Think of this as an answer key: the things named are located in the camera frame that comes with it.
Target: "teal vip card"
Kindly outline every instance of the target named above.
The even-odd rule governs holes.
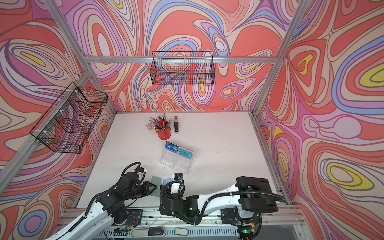
[[[188,150],[188,149],[179,147],[179,155],[180,155],[180,156],[183,156],[183,157],[185,157],[185,158],[188,158],[188,159],[192,159],[193,152],[190,151],[190,150]]]

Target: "colorful psychedelic wall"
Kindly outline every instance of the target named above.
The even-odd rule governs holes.
[[[384,239],[384,1],[314,0],[258,109],[315,239]]]
[[[90,56],[151,56],[210,50],[216,56],[276,56],[297,2],[232,0],[63,1]],[[218,64],[214,86],[152,86],[150,64],[92,68],[117,111],[250,111],[270,64]]]
[[[41,1],[0,1],[0,168],[82,68]],[[102,112],[81,154],[44,145],[0,196],[0,239],[45,239],[75,202],[111,124]]]

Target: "wire basket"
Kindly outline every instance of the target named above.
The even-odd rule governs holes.
[[[30,132],[53,152],[81,153],[108,100],[107,94],[90,87],[76,86],[70,94],[37,136]]]
[[[152,56],[149,73],[153,85],[214,84],[212,51],[153,51]]]

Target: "pen holder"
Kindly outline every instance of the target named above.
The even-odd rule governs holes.
[[[158,134],[161,140],[167,140],[168,138],[170,138],[170,126],[164,130],[160,130],[156,128],[156,133]]]

